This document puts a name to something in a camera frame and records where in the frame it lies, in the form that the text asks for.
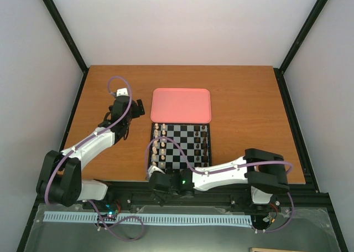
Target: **pink tray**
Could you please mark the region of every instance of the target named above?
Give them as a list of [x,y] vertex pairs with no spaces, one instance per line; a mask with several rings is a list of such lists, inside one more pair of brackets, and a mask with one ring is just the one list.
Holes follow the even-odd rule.
[[209,123],[210,92],[206,89],[155,89],[150,118],[160,123]]

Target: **brown tabletop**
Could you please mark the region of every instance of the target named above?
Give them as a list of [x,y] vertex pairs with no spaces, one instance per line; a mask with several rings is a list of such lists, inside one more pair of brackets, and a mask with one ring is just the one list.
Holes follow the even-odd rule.
[[[84,169],[83,178],[145,181],[144,151],[150,141],[151,103],[156,88],[205,88],[211,95],[213,165],[258,148],[284,156],[294,165],[289,183],[305,183],[289,122],[271,66],[91,66],[65,148],[92,133],[113,97],[107,81],[123,76],[133,100],[142,99],[146,114],[134,119],[127,140],[103,151]],[[125,88],[115,80],[112,91]]]

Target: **black beam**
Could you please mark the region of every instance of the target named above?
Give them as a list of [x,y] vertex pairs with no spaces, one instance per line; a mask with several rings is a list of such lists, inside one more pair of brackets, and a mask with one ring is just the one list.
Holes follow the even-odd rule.
[[314,7],[312,8],[308,18],[306,19],[303,27],[301,28],[298,36],[296,37],[293,45],[291,46],[288,54],[286,55],[282,65],[280,66],[280,73],[283,75],[290,65],[291,61],[293,60],[295,54],[299,50],[301,44],[303,43],[304,39],[306,38],[307,34],[309,33],[310,29],[312,28],[313,24],[315,23],[317,17],[321,13],[322,9],[324,8],[325,4],[328,0],[317,0]]
[[61,15],[56,8],[53,0],[43,0],[45,6],[47,7],[51,17],[53,18],[56,26],[58,27],[61,35],[63,36],[64,40],[67,43],[67,46],[69,46],[69,49],[71,50],[77,64],[79,65],[80,69],[82,70],[83,73],[88,71],[87,65],[85,64],[84,59],[82,58],[78,48],[76,47],[76,44],[74,40],[72,39],[69,30],[67,29],[63,19],[61,18]]
[[64,149],[65,142],[66,142],[67,136],[69,134],[70,127],[71,127],[72,121],[74,119],[76,108],[77,108],[77,105],[79,104],[80,96],[81,96],[82,90],[84,89],[84,84],[85,84],[85,81],[86,81],[88,73],[89,73],[89,69],[87,69],[87,71],[85,71],[84,75],[82,76],[82,79],[81,79],[81,82],[80,82],[80,86],[79,86],[79,90],[77,91],[76,98],[75,98],[75,101],[74,101],[74,105],[72,106],[72,109],[71,109],[71,114],[70,114],[70,117],[69,117],[69,121],[67,122],[67,125],[66,125],[66,128],[65,128],[65,132],[64,132],[64,135],[63,135],[63,139],[61,140],[59,151],[62,151]]
[[285,82],[284,76],[277,68],[274,68],[274,73],[278,82],[280,95],[283,99],[285,112],[287,113],[290,129],[293,134],[295,147],[299,155],[301,166],[303,168],[306,183],[310,182],[311,184],[313,184],[314,189],[316,191],[319,191],[319,186],[316,181],[315,173],[310,162],[310,157],[306,149],[305,141],[301,133],[298,119],[296,118],[296,113],[289,95],[288,87]]

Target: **black metal frame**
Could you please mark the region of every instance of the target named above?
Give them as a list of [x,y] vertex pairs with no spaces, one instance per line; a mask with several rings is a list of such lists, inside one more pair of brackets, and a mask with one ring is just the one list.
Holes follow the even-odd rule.
[[[293,200],[296,207],[324,207],[327,209],[332,226],[334,228],[339,246],[341,251],[348,251],[347,246],[345,244],[340,226],[337,221],[336,214],[334,212],[331,199],[327,193],[320,193],[319,187],[316,181],[316,177],[310,162],[310,158],[306,149],[306,145],[301,134],[301,130],[299,127],[298,120],[296,118],[295,110],[293,104],[291,102],[291,98],[288,92],[287,84],[284,79],[284,73],[288,66],[290,65],[291,61],[295,57],[297,51],[299,50],[301,44],[303,43],[304,39],[306,38],[307,34],[309,33],[311,27],[315,23],[317,17],[319,16],[320,12],[324,8],[326,2],[328,0],[317,0],[313,9],[311,10],[308,18],[306,19],[303,27],[301,28],[298,36],[296,37],[293,45],[291,46],[289,52],[287,53],[283,63],[281,64],[280,68],[274,68],[274,73],[276,80],[278,82],[279,91],[282,96],[282,100],[285,107],[285,112],[287,113],[289,125],[291,128],[291,132],[293,134],[294,142],[296,145],[296,149],[299,155],[300,163],[303,168],[304,176],[306,184],[303,185],[290,185],[290,192],[293,196]],[[83,72],[83,77],[81,80],[81,84],[79,87],[79,91],[76,95],[76,99],[71,111],[71,115],[69,118],[69,122],[67,123],[67,127],[63,136],[63,140],[60,146],[62,150],[64,148],[67,135],[70,130],[70,126],[72,120],[74,118],[74,114],[76,111],[77,104],[79,102],[82,89],[85,84],[85,80],[88,76],[89,69],[86,66],[78,48],[76,47],[62,17],[59,14],[59,11],[56,9],[56,6],[53,0],[43,0],[45,3],[49,13],[51,14],[54,22],[58,26],[59,31],[63,35],[67,45],[69,46],[74,58],[76,59],[80,69]],[[128,201],[122,202],[122,208],[131,210],[136,207],[141,207],[144,205],[156,205],[151,199],[151,191],[148,188],[148,184],[145,182],[113,182],[112,183],[114,189],[117,193],[122,196],[122,199],[129,199]],[[177,199],[172,200],[171,205],[203,205],[203,206],[213,206],[213,207],[232,207],[231,206],[231,198],[235,195],[242,196],[242,195],[249,195],[249,188],[246,185],[229,185],[223,186],[219,188],[214,188],[207,192],[203,192],[200,194],[196,194],[193,199]],[[279,201],[282,203],[283,206],[290,206],[290,201],[286,195],[278,196]],[[22,239],[19,243],[19,247],[17,249],[18,252],[24,251],[30,229],[32,227],[34,216],[37,212],[37,207],[39,203],[42,203],[43,200],[36,199],[34,203],[31,215],[29,217],[27,226],[23,233]]]

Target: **chessboard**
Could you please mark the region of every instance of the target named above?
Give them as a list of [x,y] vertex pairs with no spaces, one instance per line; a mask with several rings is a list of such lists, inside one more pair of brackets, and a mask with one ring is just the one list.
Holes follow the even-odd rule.
[[[192,167],[211,166],[211,143],[210,143],[210,125],[209,124],[162,124],[152,123],[151,137],[155,135],[166,136],[173,139],[182,148],[187,156],[188,162]],[[162,147],[162,141],[157,144],[152,143],[149,151],[149,166],[155,165],[162,171],[172,170],[180,172],[187,169],[185,158],[181,155],[179,149],[167,140]]]

